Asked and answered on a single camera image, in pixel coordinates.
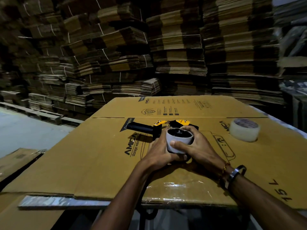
silver bangle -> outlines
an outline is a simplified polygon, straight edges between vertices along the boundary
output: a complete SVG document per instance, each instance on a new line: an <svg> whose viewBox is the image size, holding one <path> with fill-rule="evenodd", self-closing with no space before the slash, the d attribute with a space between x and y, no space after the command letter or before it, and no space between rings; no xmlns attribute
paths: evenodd
<svg viewBox="0 0 307 230"><path fill-rule="evenodd" d="M225 188L228 189L229 185L234 181L235 177L240 174L240 170L242 170L241 175L244 176L247 168L244 165L240 165L238 167L236 167L232 173L229 175L229 177L226 179L225 182Z"/></svg>

roll of white tape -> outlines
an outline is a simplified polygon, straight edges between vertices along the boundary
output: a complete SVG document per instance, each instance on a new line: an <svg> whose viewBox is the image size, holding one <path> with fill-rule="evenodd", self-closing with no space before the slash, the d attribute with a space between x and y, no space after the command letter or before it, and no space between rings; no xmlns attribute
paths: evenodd
<svg viewBox="0 0 307 230"><path fill-rule="evenodd" d="M256 141L260 126L249 119L235 119L231 122L229 133L236 139L245 142Z"/></svg>
<svg viewBox="0 0 307 230"><path fill-rule="evenodd" d="M180 128L170 128L166 132L167 150L172 153L185 154L185 152L173 148L170 145L170 142L174 140L174 141L181 141L186 144L191 144L193 137L194 136L190 131L183 130Z"/></svg>

brown cardboard surface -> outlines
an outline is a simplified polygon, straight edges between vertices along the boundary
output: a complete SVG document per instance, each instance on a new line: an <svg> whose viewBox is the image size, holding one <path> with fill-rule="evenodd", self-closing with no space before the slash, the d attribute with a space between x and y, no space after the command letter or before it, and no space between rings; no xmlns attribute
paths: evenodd
<svg viewBox="0 0 307 230"><path fill-rule="evenodd" d="M10 183L6 192L74 194L112 199L136 163L146 154L150 136L125 129L131 118L91 118L50 149L43 158ZM152 125L160 118L135 118ZM301 183L307 140L268 118L251 118L261 126L258 140L239 141L228 133L230 118L189 118L216 152L232 166L244 164L246 176L297 209L306 209L306 185ZM189 165L167 167L149 184L143 200L190 204L235 205L230 196ZM284 190L287 195L278 194Z"/></svg>
<svg viewBox="0 0 307 230"><path fill-rule="evenodd" d="M39 154L40 152L36 149L20 148L0 158L0 182L28 164Z"/></svg>
<svg viewBox="0 0 307 230"><path fill-rule="evenodd" d="M162 96L114 98L91 118L99 117L265 117L230 96Z"/></svg>
<svg viewBox="0 0 307 230"><path fill-rule="evenodd" d="M21 211L23 195L0 194L1 230L50 230L63 211Z"/></svg>

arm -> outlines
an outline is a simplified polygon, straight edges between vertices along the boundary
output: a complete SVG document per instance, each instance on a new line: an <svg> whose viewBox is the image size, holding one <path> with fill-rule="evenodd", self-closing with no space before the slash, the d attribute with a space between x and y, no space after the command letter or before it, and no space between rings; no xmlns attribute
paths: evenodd
<svg viewBox="0 0 307 230"><path fill-rule="evenodd" d="M182 128L193 133L194 142L186 145L179 141L172 141L171 146L185 151L217 178L221 177L226 162L196 128L193 126ZM222 179L225 180L233 170L232 167L227 166ZM241 175L238 175L229 185L229 192L250 210L265 230L307 229L307 219L304 216Z"/></svg>
<svg viewBox="0 0 307 230"><path fill-rule="evenodd" d="M149 145L146 156L137 163L128 180L111 201L102 216L91 230L124 230L128 229L134 209L148 176L168 163L187 158L186 155L172 154L166 148L166 130L160 138Z"/></svg>

hand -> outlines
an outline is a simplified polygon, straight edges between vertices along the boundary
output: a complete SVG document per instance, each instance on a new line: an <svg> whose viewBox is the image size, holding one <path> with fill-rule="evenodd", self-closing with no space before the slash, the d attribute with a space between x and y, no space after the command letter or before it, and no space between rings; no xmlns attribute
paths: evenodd
<svg viewBox="0 0 307 230"><path fill-rule="evenodd" d="M178 155L167 151L167 129L169 129L169 127L166 127L162 131L160 137L149 144L146 156L140 161L140 163L149 166L150 172L159 170L172 161L184 161L187 159L187 155Z"/></svg>
<svg viewBox="0 0 307 230"><path fill-rule="evenodd" d="M209 172L220 177L226 162L214 151L207 138L193 126L183 126L181 128L193 133L193 143L187 145L180 141L171 141L170 145L186 152Z"/></svg>

